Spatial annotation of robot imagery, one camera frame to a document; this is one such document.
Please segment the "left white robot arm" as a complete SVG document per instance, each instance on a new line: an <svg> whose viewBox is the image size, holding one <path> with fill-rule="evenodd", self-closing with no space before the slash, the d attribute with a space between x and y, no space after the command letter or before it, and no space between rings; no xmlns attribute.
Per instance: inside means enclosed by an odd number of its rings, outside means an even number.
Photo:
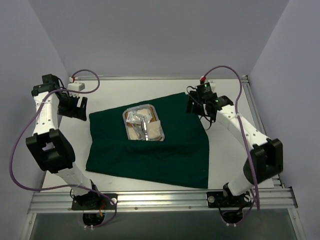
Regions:
<svg viewBox="0 0 320 240"><path fill-rule="evenodd" d="M100 206L101 197L93 182L76 165L74 149L59 129L58 116L87 120L87 97L80 97L82 83L71 83L67 88L53 74L42 77L42 84L31 91L35 107L35 128L25 143L41 170L57 175L73 190L74 197L90 210Z"/></svg>

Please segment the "green surgical cloth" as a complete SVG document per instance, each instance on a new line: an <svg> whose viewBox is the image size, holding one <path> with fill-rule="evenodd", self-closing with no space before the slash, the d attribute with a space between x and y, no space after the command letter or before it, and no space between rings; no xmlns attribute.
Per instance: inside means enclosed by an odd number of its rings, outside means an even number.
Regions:
<svg viewBox="0 0 320 240"><path fill-rule="evenodd" d="M130 140L123 113L126 106L89 115L92 144L89 172L206 189L210 144L197 115L186 112L188 96L176 93L150 99L164 132L163 141Z"/></svg>

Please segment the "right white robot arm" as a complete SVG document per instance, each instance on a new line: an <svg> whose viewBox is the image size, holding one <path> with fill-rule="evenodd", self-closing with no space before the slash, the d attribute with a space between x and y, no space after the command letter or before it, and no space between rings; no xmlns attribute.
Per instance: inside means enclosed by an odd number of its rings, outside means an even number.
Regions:
<svg viewBox="0 0 320 240"><path fill-rule="evenodd" d="M223 203L234 206L240 195L258 184L280 174L284 169L283 144L256 129L238 110L238 103L227 96L218 96L208 82L192 87L188 92L187 113L204 117L211 124L223 125L247 153L247 159L238 177L225 185Z"/></svg>

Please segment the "silver instrument tray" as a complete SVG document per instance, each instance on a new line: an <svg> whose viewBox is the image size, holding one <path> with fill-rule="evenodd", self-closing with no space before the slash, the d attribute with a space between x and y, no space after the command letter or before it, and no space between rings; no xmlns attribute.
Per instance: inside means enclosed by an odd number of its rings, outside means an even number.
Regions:
<svg viewBox="0 0 320 240"><path fill-rule="evenodd" d="M143 104L127 108L122 117L129 140L158 142L165 140L161 121L153 105Z"/></svg>

